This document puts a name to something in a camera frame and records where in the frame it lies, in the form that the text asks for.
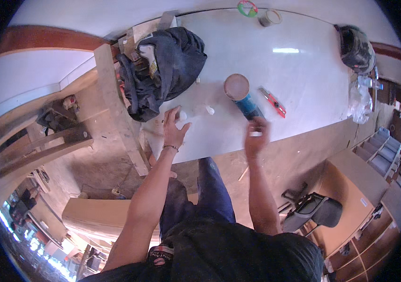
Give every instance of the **table top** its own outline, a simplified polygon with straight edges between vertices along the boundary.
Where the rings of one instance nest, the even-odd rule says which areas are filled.
[[[331,24],[281,12],[281,24],[262,27],[257,17],[223,9],[179,17],[198,35],[208,55],[200,82],[160,106],[160,115],[143,123],[156,158],[163,146],[164,112],[177,105],[192,122],[174,163],[244,148],[247,120],[224,93],[234,73],[246,76],[250,94],[271,122],[271,141],[321,128],[347,118],[348,68],[341,62],[339,37]],[[287,110],[282,118],[257,90],[266,88]],[[215,110],[209,115],[206,106]]]

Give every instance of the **concrete floor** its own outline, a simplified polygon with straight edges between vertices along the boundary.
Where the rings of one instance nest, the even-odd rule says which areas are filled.
[[[263,165],[277,204],[285,202],[280,194],[286,189],[300,190],[303,182],[313,187],[322,173],[324,160],[372,134],[377,120],[384,119],[373,114],[364,125],[347,119],[270,143],[264,152]],[[144,179],[136,173],[108,111],[88,119],[85,124],[94,139],[92,147],[79,149],[44,166],[51,178],[51,191],[43,198],[58,217],[69,198],[77,197],[81,191],[92,199],[116,199],[111,194],[115,188],[130,199]],[[237,222],[251,227],[247,203],[249,173],[238,181],[247,167],[244,151],[214,156],[214,160],[232,199]],[[175,164],[172,168],[189,194],[197,191],[197,169],[197,161]]]

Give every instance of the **right hand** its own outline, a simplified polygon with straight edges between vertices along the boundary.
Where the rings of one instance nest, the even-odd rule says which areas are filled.
[[[174,109],[168,110],[164,113],[164,143],[163,145],[175,146],[177,150],[183,144],[183,139],[185,138],[185,134],[191,126],[191,122],[185,124],[181,130],[175,126],[175,115],[177,114],[180,106],[175,107]]]
[[[261,132],[261,136],[251,136],[251,132]],[[244,141],[244,150],[246,158],[249,161],[255,161],[260,156],[260,152],[270,142],[270,123],[263,117],[255,116],[249,121]]]

